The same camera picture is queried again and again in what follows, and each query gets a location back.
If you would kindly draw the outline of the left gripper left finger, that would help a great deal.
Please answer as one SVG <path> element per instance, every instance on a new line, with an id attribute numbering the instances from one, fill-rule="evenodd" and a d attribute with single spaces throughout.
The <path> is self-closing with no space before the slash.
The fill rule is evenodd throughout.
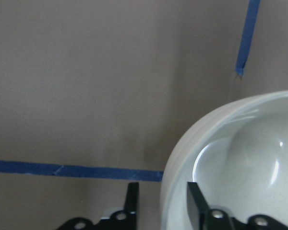
<path id="1" fill-rule="evenodd" d="M 129 183 L 123 209 L 113 212 L 108 218 L 102 218 L 94 224 L 81 217 L 72 218 L 59 230 L 135 230 L 137 229 L 137 209 L 139 200 L 139 183 Z"/>

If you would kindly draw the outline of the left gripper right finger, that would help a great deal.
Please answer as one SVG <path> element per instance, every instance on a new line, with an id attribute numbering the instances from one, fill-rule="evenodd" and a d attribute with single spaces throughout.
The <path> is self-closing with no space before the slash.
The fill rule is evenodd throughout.
<path id="1" fill-rule="evenodd" d="M 253 215 L 243 223 L 220 208 L 211 208 L 195 182 L 187 183 L 187 210 L 195 230 L 288 230 L 287 225 L 267 215 Z"/>

